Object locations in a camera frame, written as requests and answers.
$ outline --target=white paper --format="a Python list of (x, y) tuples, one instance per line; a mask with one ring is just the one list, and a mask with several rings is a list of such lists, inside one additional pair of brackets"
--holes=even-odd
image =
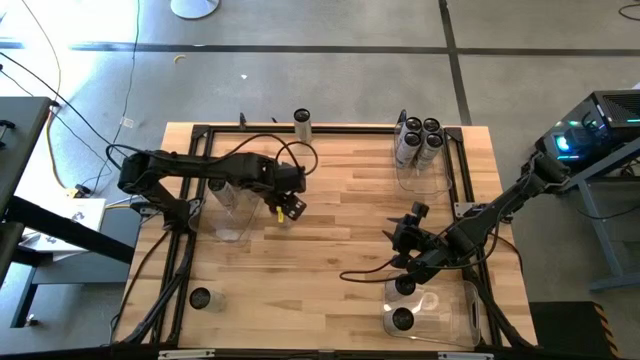
[[(105, 203), (105, 199), (67, 199), (59, 201), (56, 204), (40, 206), (90, 229), (99, 231), (104, 215)], [(34, 232), (32, 229), (25, 229), (23, 239), (21, 245), (39, 252), (53, 253), (54, 260), (60, 260), (73, 253), (87, 251), (52, 236)]]

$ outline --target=yellow cable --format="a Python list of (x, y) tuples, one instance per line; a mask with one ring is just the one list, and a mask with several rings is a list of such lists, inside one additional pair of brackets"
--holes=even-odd
[(47, 122), (45, 124), (44, 130), (44, 138), (47, 140), (47, 152), (49, 153), (49, 159), (51, 160), (51, 171), (53, 172), (53, 177), (56, 179), (56, 182), (63, 190), (66, 187), (62, 184), (60, 177), (58, 176), (58, 170), (56, 168), (56, 160), (53, 158), (53, 147), (51, 146), (51, 124), (53, 124), (53, 111), (49, 111), (49, 117), (47, 118)]

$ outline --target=wooden table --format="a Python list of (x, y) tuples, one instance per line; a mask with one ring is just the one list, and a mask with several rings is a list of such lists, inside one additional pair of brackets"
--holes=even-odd
[[(169, 123), (162, 149), (187, 153), (193, 125)], [(462, 129), (476, 201), (490, 202), (502, 193), (502, 187), (488, 128)], [(214, 155), (228, 152), (250, 135), (253, 134), (216, 133)], [(292, 135), (282, 137), (285, 141), (293, 140)], [(440, 196), (416, 195), (398, 189), (391, 141), (390, 135), (314, 134), (312, 144), (320, 155), (320, 164), (307, 178), (307, 192), (300, 197), (308, 207), (292, 228), (279, 228), (264, 207), (248, 231), (247, 246), (234, 247), (199, 234), (189, 293), (201, 286), (221, 292), (226, 296), (227, 308), (214, 313), (194, 310), (187, 304), (180, 347), (460, 349), (387, 335), (380, 316), (383, 285), (348, 283), (338, 278), (341, 271), (371, 269), (394, 255), (381, 230), (393, 231), (394, 224), (386, 218), (409, 212), (416, 200), (431, 207), (426, 220), (422, 221), (424, 229), (437, 233), (452, 222), (446, 192)], [(259, 138), (242, 151), (274, 156), (280, 146), (273, 139)], [(307, 152), (300, 156), (300, 161), (311, 165), (313, 158)], [(446, 190), (444, 174), (438, 176), (435, 185)], [(162, 182), (178, 194), (181, 179), (167, 178)], [(195, 180), (191, 188), (195, 189)], [(158, 217), (141, 230), (131, 274), (162, 235), (160, 224)], [(500, 227), (500, 235), (513, 242), (508, 226)], [(116, 338), (129, 334), (155, 301), (167, 248), (168, 241), (143, 269)], [(535, 343), (516, 254), (498, 243), (488, 263), (496, 302), (523, 337)], [(386, 273), (372, 274), (369, 278), (381, 276)], [(460, 271), (441, 271), (437, 278), (460, 281), (461, 274)], [(170, 303), (163, 334), (169, 331), (173, 308), (174, 303)], [(489, 338), (488, 331), (483, 331), (483, 335)]]

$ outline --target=round base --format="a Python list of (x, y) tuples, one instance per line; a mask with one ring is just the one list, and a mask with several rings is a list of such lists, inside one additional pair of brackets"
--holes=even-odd
[(211, 14), (220, 0), (172, 0), (171, 11), (184, 19), (200, 19)]

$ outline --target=black cable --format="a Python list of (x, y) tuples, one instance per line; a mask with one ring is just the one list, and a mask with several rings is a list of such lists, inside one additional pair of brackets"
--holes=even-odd
[[(136, 49), (138, 48), (138, 38), (140, 37), (140, 0), (137, 0), (137, 12), (136, 12), (136, 38), (133, 42), (133, 55), (131, 56), (131, 72), (129, 72), (129, 87), (127, 88), (127, 96), (124, 98), (124, 109), (122, 110), (122, 116), (120, 117), (120, 123), (118, 125), (118, 130), (116, 131), (116, 135), (111, 140), (111, 143), (115, 143), (118, 140), (118, 136), (120, 136), (120, 131), (122, 131), (122, 123), (127, 114), (127, 108), (129, 107), (129, 96), (131, 95), (131, 88), (133, 87), (133, 72), (136, 68)], [(102, 177), (102, 172), (104, 171), (105, 166), (107, 166), (107, 161), (105, 160), (100, 168), (100, 172), (98, 172), (98, 176), (94, 177), (96, 179), (96, 183), (93, 185), (93, 194), (98, 190), (98, 185), (100, 183), (100, 178)]]
[(618, 9), (618, 14), (624, 16), (625, 18), (627, 18), (629, 20), (640, 21), (640, 18), (625, 14), (624, 11), (623, 11), (625, 9), (630, 9), (630, 8), (637, 7), (637, 6), (640, 6), (640, 3), (625, 5), (625, 6), (621, 7), (620, 9)]
[(153, 213), (152, 215), (150, 215), (148, 218), (140, 221), (140, 226), (146, 224), (149, 220), (153, 219), (154, 217), (158, 216), (162, 211), (158, 210), (155, 213)]
[(94, 134), (96, 134), (102, 141), (104, 141), (107, 144), (111, 144), (109, 142), (109, 140), (107, 140), (104, 136), (100, 135), (100, 133), (91, 125), (91, 123), (89, 123), (89, 121), (87, 121), (87, 119), (85, 119), (84, 116), (82, 116), (82, 114), (80, 114), (80, 112), (78, 110), (76, 110), (75, 107), (73, 107), (73, 105), (71, 105), (65, 98), (62, 97), (62, 95), (60, 95), (59, 93), (57, 93), (55, 90), (53, 90), (53, 88), (51, 86), (49, 86), (49, 84), (47, 84), (44, 80), (42, 80), (38, 75), (34, 74), (31, 70), (27, 69), (26, 67), (24, 67), (22, 64), (20, 64), (19, 62), (13, 60), (11, 57), (9, 57), (7, 54), (0, 52), (0, 55), (2, 55), (3, 57), (5, 57), (7, 60), (11, 61), (12, 63), (18, 65), (19, 67), (21, 67), (24, 71), (28, 72), (29, 74), (31, 74), (31, 76), (35, 77), (38, 81), (40, 81), (44, 86), (46, 86), (49, 90), (51, 90), (52, 92), (54, 92), (56, 94), (56, 96), (58, 96), (60, 98), (60, 100), (62, 100), (65, 104), (67, 104), (67, 106), (69, 106), (69, 108), (71, 110), (73, 110), (73, 112), (76, 113), (76, 115), (78, 115), (78, 117), (80, 117), (80, 119), (82, 119), (82, 121), (89, 127), (89, 129), (91, 129), (91, 131), (93, 131)]
[(516, 255), (518, 256), (518, 263), (520, 264), (520, 272), (524, 272), (524, 269), (522, 268), (522, 255), (520, 255), (520, 251), (518, 250), (518, 248), (516, 248), (515, 245), (513, 245), (512, 243), (510, 243), (507, 239), (503, 238), (502, 236), (497, 236), (495, 234), (491, 234), (496, 236), (500, 241), (502, 241), (505, 245), (507, 245), (508, 247), (511, 248), (511, 250), (513, 250), (513, 252), (516, 253)]
[(630, 208), (630, 209), (627, 209), (627, 210), (625, 210), (625, 211), (621, 211), (621, 212), (619, 212), (619, 213), (616, 213), (616, 214), (613, 214), (613, 215), (608, 215), (608, 216), (591, 216), (591, 215), (589, 215), (589, 214), (587, 214), (587, 213), (583, 212), (583, 211), (582, 211), (582, 210), (580, 210), (580, 209), (576, 209), (576, 210), (577, 210), (577, 211), (578, 211), (582, 216), (586, 216), (586, 217), (588, 217), (589, 219), (593, 219), (593, 220), (608, 220), (608, 219), (613, 219), (613, 218), (618, 217), (618, 216), (627, 215), (627, 214), (629, 214), (629, 213), (631, 213), (631, 212), (634, 212), (634, 211), (636, 211), (636, 210), (638, 210), (638, 209), (640, 209), (640, 204), (638, 204), (638, 205), (636, 205), (636, 206), (634, 206), (634, 207), (632, 207), (632, 208)]
[[(231, 155), (235, 154), (238, 150), (240, 150), (247, 143), (249, 143), (249, 142), (251, 142), (251, 141), (253, 141), (253, 140), (255, 140), (255, 139), (259, 138), (259, 137), (270, 137), (270, 138), (274, 138), (274, 139), (278, 140), (282, 144), (282, 146), (284, 146), (287, 149), (287, 152), (289, 152), (289, 155), (293, 159), (293, 162), (295, 163), (296, 167), (298, 167), (298, 168), (300, 167), (300, 164), (298, 163), (298, 160), (296, 159), (296, 157), (293, 154), (293, 152), (291, 151), (291, 149), (287, 146), (287, 143), (285, 143), (284, 140), (282, 140), (280, 137), (278, 137), (276, 135), (273, 135), (273, 134), (256, 134), (256, 135), (253, 135), (252, 137), (247, 138), (246, 140), (241, 142), (238, 146), (233, 148), (228, 153), (226, 153), (226, 154), (224, 154), (224, 155), (222, 155), (220, 157), (217, 157), (215, 160), (210, 161), (209, 163), (207, 163), (207, 165), (213, 165), (213, 164), (219, 163), (222, 160), (227, 159)], [(140, 150), (140, 149), (135, 148), (133, 146), (124, 145), (124, 144), (110, 144), (106, 148), (107, 158), (109, 158), (111, 163), (114, 164), (116, 167), (118, 167), (118, 169), (120, 168), (120, 166), (115, 162), (115, 160), (113, 160), (113, 158), (111, 158), (111, 156), (109, 154), (111, 148), (123, 148), (123, 149), (131, 150), (131, 151), (134, 151), (134, 152), (137, 152), (137, 153), (140, 153), (140, 154), (145, 154), (145, 155), (151, 156), (151, 157), (159, 159), (159, 160), (165, 160), (165, 161), (174, 162), (174, 163), (202, 165), (202, 161), (201, 160), (174, 159), (168, 154), (167, 155), (160, 155), (160, 154), (152, 152), (152, 151)]]
[(118, 323), (120, 322), (120, 316), (122, 316), (122, 312), (124, 311), (124, 307), (127, 305), (127, 301), (129, 300), (129, 295), (131, 295), (131, 289), (133, 289), (133, 285), (135, 285), (136, 280), (138, 280), (138, 277), (140, 276), (140, 273), (142, 272), (142, 268), (147, 263), (149, 258), (151, 258), (151, 254), (153, 254), (153, 252), (156, 251), (158, 246), (160, 246), (160, 244), (167, 238), (167, 236), (170, 233), (171, 233), (170, 231), (166, 231), (160, 237), (160, 239), (158, 239), (158, 241), (156, 241), (156, 243), (153, 244), (151, 249), (149, 249), (149, 251), (144, 255), (144, 257), (142, 258), (142, 261), (140, 261), (140, 265), (138, 266), (138, 269), (136, 270), (136, 273), (131, 278), (131, 284), (129, 285), (129, 288), (127, 289), (127, 291), (124, 294), (124, 297), (122, 298), (122, 303), (120, 304), (120, 309), (118, 310), (118, 313), (111, 318), (111, 321), (109, 323), (110, 324), (110, 329), (111, 329), (110, 334), (109, 334), (109, 344), (113, 343), (113, 333), (114, 333), (116, 327), (118, 327)]
[[(22, 89), (22, 91), (26, 92), (27, 94), (29, 94), (29, 96), (33, 97), (33, 94), (32, 94), (32, 93), (30, 93), (29, 91), (27, 91), (27, 89), (23, 88), (23, 87), (22, 87), (22, 85), (20, 85), (20, 84), (19, 84), (19, 83), (14, 79), (14, 78), (12, 78), (11, 76), (9, 76), (7, 73), (5, 73), (5, 72), (4, 72), (4, 71), (2, 71), (2, 70), (0, 70), (0, 72), (1, 72), (4, 76), (6, 76), (7, 78), (9, 78), (9, 80), (13, 81), (13, 82), (16, 84), (16, 86), (18, 86), (20, 89)], [(61, 118), (57, 113), (53, 113), (53, 116), (54, 116), (56, 119), (58, 119), (58, 121), (60, 121), (60, 123), (61, 123), (65, 128), (67, 128), (67, 130), (69, 130), (69, 132), (71, 133), (71, 135), (73, 135), (73, 137), (75, 137), (75, 138), (76, 138), (78, 141), (80, 141), (84, 146), (86, 146), (86, 147), (87, 147), (87, 149), (89, 149), (89, 151), (91, 151), (91, 152), (92, 152), (92, 153), (93, 153), (93, 154), (94, 154), (98, 159), (100, 159), (100, 160), (102, 160), (102, 161), (105, 161), (105, 162), (107, 161), (107, 160), (103, 159), (103, 158), (102, 158), (102, 156), (98, 155), (98, 153), (97, 153), (95, 150), (93, 150), (93, 148), (92, 148), (89, 144), (87, 144), (87, 142), (86, 142), (86, 141), (84, 141), (84, 140), (83, 140), (83, 139), (82, 139), (78, 134), (76, 134), (76, 133), (71, 129), (71, 127), (70, 127), (69, 125), (67, 125), (67, 123), (66, 123), (64, 120), (62, 120), (62, 118)], [(106, 175), (104, 175), (104, 176), (107, 176), (107, 175), (110, 175), (110, 174), (112, 174), (112, 173), (113, 173), (113, 171), (111, 170), (111, 168), (110, 168), (110, 167), (108, 167), (108, 166), (107, 166), (107, 170), (109, 170), (109, 174), (106, 174)]]
[[(296, 144), (300, 144), (300, 145), (304, 145), (306, 147), (308, 147), (309, 149), (311, 149), (311, 152), (313, 152), (313, 156), (315, 158), (315, 164), (313, 165), (313, 167), (311, 168), (311, 170), (307, 171), (306, 173), (304, 173), (305, 175), (311, 175), (314, 171), (316, 171), (316, 168), (318, 167), (318, 153), (316, 152), (316, 149), (313, 148), (313, 146), (302, 142), (302, 141), (292, 141), (292, 142), (288, 142), (287, 146), (291, 146), (291, 145), (296, 145)], [(285, 149), (285, 147), (281, 147), (280, 150), (278, 150), (278, 153), (276, 154), (275, 157), (275, 161), (276, 163), (278, 162), (278, 158), (280, 157), (280, 154), (282, 153), (282, 151)]]
[(361, 283), (361, 284), (375, 284), (375, 283), (384, 283), (384, 282), (387, 282), (387, 281), (394, 281), (394, 280), (402, 279), (402, 278), (412, 274), (412, 273), (407, 273), (407, 274), (393, 276), (393, 277), (386, 278), (386, 279), (371, 279), (371, 280), (360, 280), (360, 279), (352, 279), (352, 278), (345, 277), (345, 275), (350, 275), (350, 274), (372, 274), (374, 272), (378, 272), (378, 271), (384, 269), (385, 267), (387, 267), (387, 265), (391, 264), (392, 261), (393, 261), (393, 258), (389, 259), (387, 262), (385, 262), (384, 264), (378, 266), (377, 268), (371, 269), (371, 270), (347, 270), (347, 271), (343, 271), (343, 272), (340, 273), (339, 277), (340, 277), (341, 280), (349, 281), (349, 282), (355, 282), (355, 283)]
[(22, 89), (22, 91), (26, 92), (27, 94), (29, 94), (29, 96), (33, 97), (33, 94), (28, 92), (27, 89), (23, 88), (22, 85), (20, 85), (14, 78), (12, 78), (11, 76), (7, 75), (6, 72), (2, 71), (0, 69), (0, 72), (6, 76), (7, 78), (9, 78), (9, 80), (13, 81), (14, 84), (16, 84), (17, 87), (19, 87), (20, 89)]

